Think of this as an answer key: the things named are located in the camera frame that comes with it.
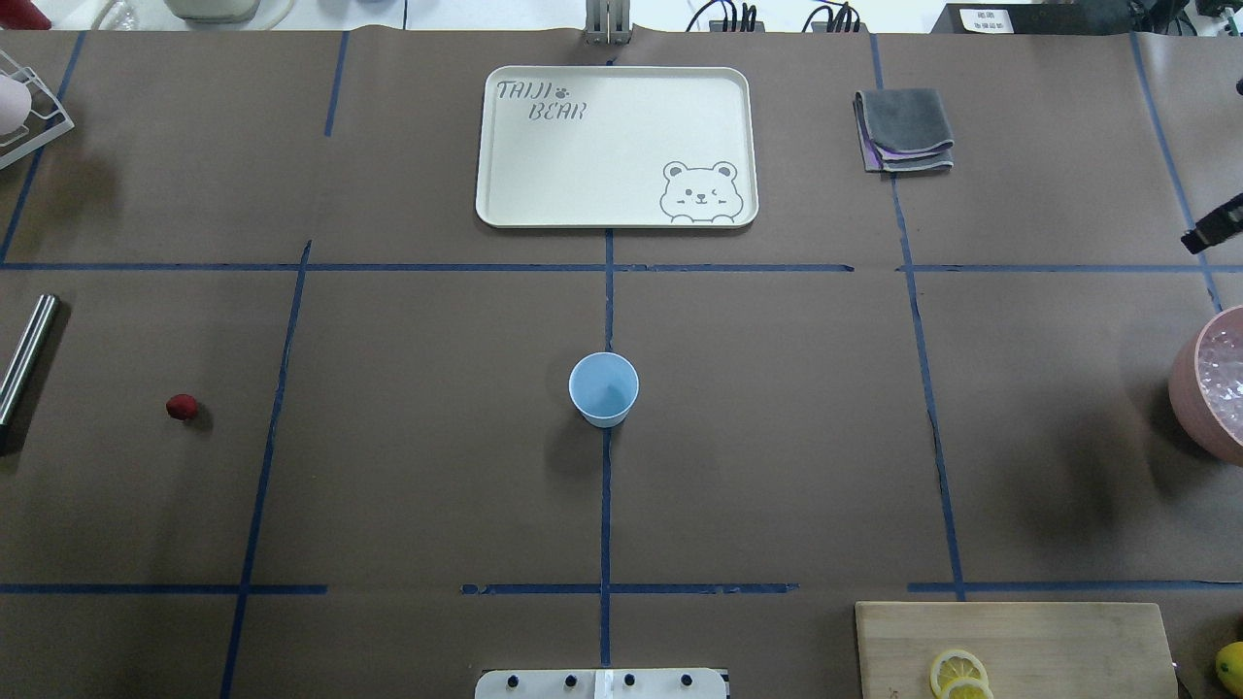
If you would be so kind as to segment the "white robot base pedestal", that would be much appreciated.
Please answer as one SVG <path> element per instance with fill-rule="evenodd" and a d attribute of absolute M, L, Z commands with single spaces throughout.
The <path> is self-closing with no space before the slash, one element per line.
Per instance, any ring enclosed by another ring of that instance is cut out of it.
<path fill-rule="evenodd" d="M 475 698 L 728 698 L 727 672 L 687 668 L 487 670 Z"/>

